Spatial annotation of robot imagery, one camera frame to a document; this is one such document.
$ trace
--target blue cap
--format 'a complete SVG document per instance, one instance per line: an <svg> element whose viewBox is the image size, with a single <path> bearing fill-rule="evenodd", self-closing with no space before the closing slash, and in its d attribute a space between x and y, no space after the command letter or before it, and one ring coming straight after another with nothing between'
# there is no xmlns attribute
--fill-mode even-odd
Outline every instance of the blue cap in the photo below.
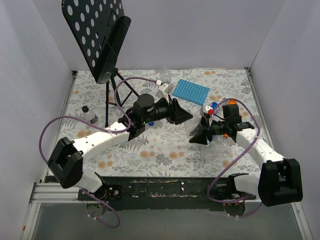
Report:
<svg viewBox="0 0 320 240"><path fill-rule="evenodd" d="M218 103L216 103L215 101L211 104L211 107L214 109L216 106L218 105Z"/></svg>

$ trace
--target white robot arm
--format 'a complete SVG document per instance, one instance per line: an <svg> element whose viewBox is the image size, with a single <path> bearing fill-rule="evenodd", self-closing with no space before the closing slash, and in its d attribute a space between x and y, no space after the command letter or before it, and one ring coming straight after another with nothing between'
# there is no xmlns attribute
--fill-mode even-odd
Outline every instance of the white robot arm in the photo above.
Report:
<svg viewBox="0 0 320 240"><path fill-rule="evenodd" d="M106 130L109 131L119 131L124 129L126 129L126 126L119 122L115 122L106 128ZM87 163L89 159L98 153L101 153L115 145L128 142L129 135L130 133L128 131L121 133L107 133L99 131L89 136L73 140L73 146L77 150L81 150L83 152L83 163ZM83 174L81 179L74 186L84 188L91 193L95 193L103 185L101 178L92 171L86 169L83 169L82 171Z"/></svg>
<svg viewBox="0 0 320 240"><path fill-rule="evenodd" d="M197 130L192 131L196 134L190 139L190 143L206 145L208 141L213 141L213 135L227 134L244 149L251 145L256 137L256 130L249 122L242 122L237 104L223 106L224 121L213 120L213 113L210 106L203 107L201 122ZM302 200L301 171L297 160L286 159L261 138L257 139L248 153L261 169L260 177L247 173L230 175L230 193L258 196L267 207Z"/></svg>

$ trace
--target floral patterned surface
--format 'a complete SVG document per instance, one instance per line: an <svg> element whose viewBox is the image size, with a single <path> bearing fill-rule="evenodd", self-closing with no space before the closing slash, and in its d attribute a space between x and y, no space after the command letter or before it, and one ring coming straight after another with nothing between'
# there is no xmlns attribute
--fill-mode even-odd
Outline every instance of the floral patterned surface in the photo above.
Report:
<svg viewBox="0 0 320 240"><path fill-rule="evenodd" d="M140 76L159 79L159 72L154 70L122 70L120 74L126 77ZM179 79L210 88L206 104L219 102L224 97L242 100L252 111L261 125L261 117L255 103L249 80L244 70L230 69L186 69L172 70L172 83ZM158 87L143 80L129 81L139 93L148 93L157 101L160 97ZM123 84L119 88L123 100L129 93ZM79 71L73 93L67 107L67 115L81 116L81 107L87 105L98 116L97 126L105 124L105 84L96 84L90 71ZM131 107L137 97L132 94L124 104L124 109ZM113 102L113 91L109 101ZM196 112L201 106L178 98L182 108ZM240 114L243 121L253 123L248 112L242 106ZM109 124L122 117L116 106L109 106ZM81 122L71 119L63 121L59 137L69 139L82 138L97 130ZM146 125L146 131L139 137L119 144L99 153L84 164L84 168L95 171L101 176L132 176L132 177L216 177L244 149L237 146L230 138L218 137L210 146L190 144L184 125L172 125L161 120L153 126ZM233 173L249 173L259 175L259 167L246 154L225 176Z"/></svg>

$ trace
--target small glass vial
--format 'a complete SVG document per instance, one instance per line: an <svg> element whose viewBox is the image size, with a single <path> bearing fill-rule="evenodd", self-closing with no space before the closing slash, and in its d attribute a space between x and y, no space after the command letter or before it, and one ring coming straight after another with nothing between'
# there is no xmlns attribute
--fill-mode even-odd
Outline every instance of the small glass vial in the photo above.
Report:
<svg viewBox="0 0 320 240"><path fill-rule="evenodd" d="M167 66L163 66L160 70L160 81L171 83L171 72Z"/></svg>
<svg viewBox="0 0 320 240"><path fill-rule="evenodd" d="M94 111L90 110L87 106L82 107L82 117L88 123L94 124L98 121L97 115Z"/></svg>

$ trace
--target white wall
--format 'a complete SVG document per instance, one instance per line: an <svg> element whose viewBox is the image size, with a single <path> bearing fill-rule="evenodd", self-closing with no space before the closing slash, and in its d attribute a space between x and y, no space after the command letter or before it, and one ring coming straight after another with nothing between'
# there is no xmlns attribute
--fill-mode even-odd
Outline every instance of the white wall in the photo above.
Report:
<svg viewBox="0 0 320 240"><path fill-rule="evenodd" d="M60 115L72 73L32 0L0 1L0 33L0 238L16 240L45 166L41 129Z"/></svg>
<svg viewBox="0 0 320 240"><path fill-rule="evenodd" d="M88 69L61 0L33 0L72 70ZM124 0L131 27L120 69L251 66L285 0Z"/></svg>
<svg viewBox="0 0 320 240"><path fill-rule="evenodd" d="M251 70L276 150L300 162L303 210L320 239L320 0L285 2Z"/></svg>

